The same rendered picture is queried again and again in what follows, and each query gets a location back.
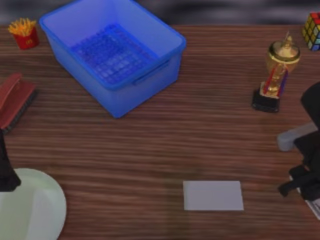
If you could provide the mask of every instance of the toy fries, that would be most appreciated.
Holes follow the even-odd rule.
[[[20,18],[10,24],[8,31],[13,35],[20,49],[30,49],[39,44],[36,23],[28,18]]]

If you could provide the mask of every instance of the wood grain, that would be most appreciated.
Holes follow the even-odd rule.
[[[39,90],[6,136],[15,168],[52,175],[68,202],[60,240],[316,240],[319,221],[279,184],[299,164],[277,134],[310,121],[300,97],[319,81],[319,53],[300,26],[177,26],[187,38],[177,83],[113,119],[55,60],[46,37],[20,51],[0,28],[0,81]],[[290,30],[302,59],[277,114],[254,111],[269,44]],[[242,212],[186,212],[183,180],[241,181]]]

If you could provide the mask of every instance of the colorful puzzle cube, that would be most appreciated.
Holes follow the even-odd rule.
[[[320,12],[312,12],[302,29],[302,34],[311,51],[320,50]]]

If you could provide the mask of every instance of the blue container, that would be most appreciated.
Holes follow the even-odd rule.
[[[178,78],[185,38],[133,0],[76,0],[39,23],[57,61],[115,118]]]

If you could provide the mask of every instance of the french fries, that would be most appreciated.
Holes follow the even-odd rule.
[[[36,26],[37,21],[30,21],[29,18],[20,18],[9,25],[9,32],[19,36],[29,36]]]

